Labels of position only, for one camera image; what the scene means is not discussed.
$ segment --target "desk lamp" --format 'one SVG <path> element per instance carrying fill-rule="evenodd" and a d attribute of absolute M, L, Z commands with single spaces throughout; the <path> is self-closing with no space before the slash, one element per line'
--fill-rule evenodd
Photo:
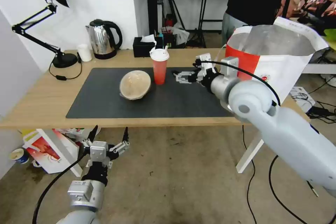
<path fill-rule="evenodd" d="M 33 16 L 27 18 L 26 20 L 23 20 L 21 23 L 17 25 L 12 26 L 12 30 L 20 34 L 23 37 L 26 37 L 27 39 L 39 44 L 40 46 L 43 46 L 44 48 L 47 48 L 48 50 L 54 52 L 56 54 L 55 58 L 53 59 L 52 63 L 56 68 L 66 68 L 74 65 L 77 62 L 77 56 L 74 54 L 65 54 L 61 51 L 59 47 L 56 47 L 54 45 L 50 45 L 48 43 L 45 43 L 29 34 L 26 33 L 26 30 L 33 27 L 34 25 L 40 23 L 44 19 L 47 19 L 48 17 L 54 15 L 56 13 L 57 5 L 53 3 L 53 0 L 45 0 L 48 3 L 48 6 L 45 7 L 43 10 L 37 12 Z M 56 0 L 63 6 L 69 7 L 67 0 Z M 44 16 L 40 18 L 39 20 L 30 21 L 31 19 L 35 18 L 36 16 L 40 15 L 41 13 L 45 11 L 51 11 L 47 16 Z"/>

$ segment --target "tissue box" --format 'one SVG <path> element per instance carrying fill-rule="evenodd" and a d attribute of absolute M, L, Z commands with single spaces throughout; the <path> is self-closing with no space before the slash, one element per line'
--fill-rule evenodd
<path fill-rule="evenodd" d="M 149 51 L 154 47 L 154 43 L 141 42 L 141 37 L 135 37 L 133 41 L 134 57 L 149 57 Z M 163 48 L 162 37 L 155 37 L 156 49 Z"/>

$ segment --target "stainless steel kettle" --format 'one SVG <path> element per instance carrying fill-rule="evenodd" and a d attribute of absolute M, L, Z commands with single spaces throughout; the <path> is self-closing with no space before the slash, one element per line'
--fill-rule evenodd
<path fill-rule="evenodd" d="M 90 37 L 94 56 L 97 59 L 106 60 L 114 57 L 120 48 L 123 38 L 120 28 L 111 21 L 95 19 L 86 26 Z M 119 36 L 119 42 L 116 44 L 111 29 L 115 29 Z"/>

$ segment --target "white table leg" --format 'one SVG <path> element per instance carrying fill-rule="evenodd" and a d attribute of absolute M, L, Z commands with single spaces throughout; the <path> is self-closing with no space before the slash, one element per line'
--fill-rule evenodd
<path fill-rule="evenodd" d="M 257 135 L 254 137 L 253 141 L 248 146 L 244 155 L 241 157 L 240 161 L 236 165 L 238 173 L 243 173 L 247 165 L 251 162 L 252 158 L 256 155 L 256 153 L 259 151 L 263 144 L 264 141 L 261 139 L 261 135 L 258 132 Z"/>
<path fill-rule="evenodd" d="M 68 149 L 64 146 L 61 140 L 55 135 L 52 129 L 36 129 L 41 136 L 48 142 L 48 144 L 53 148 L 53 150 L 67 162 L 67 166 L 74 163 L 77 158 L 73 157 Z M 71 171 L 75 176 L 80 177 L 82 175 L 82 168 L 76 164 L 71 168 Z"/>

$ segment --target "white mug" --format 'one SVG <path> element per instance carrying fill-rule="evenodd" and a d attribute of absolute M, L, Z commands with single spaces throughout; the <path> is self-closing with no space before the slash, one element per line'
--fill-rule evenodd
<path fill-rule="evenodd" d="M 87 44 L 80 44 L 77 46 L 78 54 L 83 62 L 92 60 L 90 47 Z"/>

